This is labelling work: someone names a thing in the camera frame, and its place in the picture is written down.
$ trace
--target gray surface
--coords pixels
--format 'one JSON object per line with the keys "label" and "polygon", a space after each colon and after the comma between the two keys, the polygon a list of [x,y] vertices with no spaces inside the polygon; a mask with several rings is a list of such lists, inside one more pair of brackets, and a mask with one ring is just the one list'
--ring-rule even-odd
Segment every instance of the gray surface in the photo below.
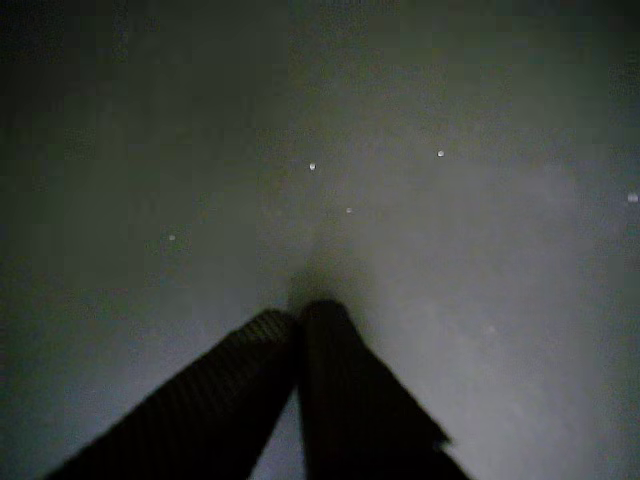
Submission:
{"label": "gray surface", "polygon": [[[0,476],[258,310],[334,295],[472,476],[637,478],[625,20],[173,3],[15,23]],[[256,478],[302,478],[296,412]]]}

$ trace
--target gray floor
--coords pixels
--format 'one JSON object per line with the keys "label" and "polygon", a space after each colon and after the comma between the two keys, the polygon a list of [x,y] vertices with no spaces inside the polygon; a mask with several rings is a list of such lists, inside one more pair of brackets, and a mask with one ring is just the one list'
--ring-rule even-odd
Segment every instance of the gray floor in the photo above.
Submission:
{"label": "gray floor", "polygon": [[[2,478],[327,295],[478,480],[638,477],[628,19],[140,3],[15,27]],[[297,410],[256,479],[303,478]]]}

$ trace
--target textured black surface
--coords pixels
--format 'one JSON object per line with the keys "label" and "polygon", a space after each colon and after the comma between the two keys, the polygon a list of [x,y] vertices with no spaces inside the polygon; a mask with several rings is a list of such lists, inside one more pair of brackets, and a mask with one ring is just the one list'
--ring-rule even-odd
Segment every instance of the textured black surface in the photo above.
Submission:
{"label": "textured black surface", "polygon": [[244,479],[297,372],[293,320],[264,312],[49,478]]}

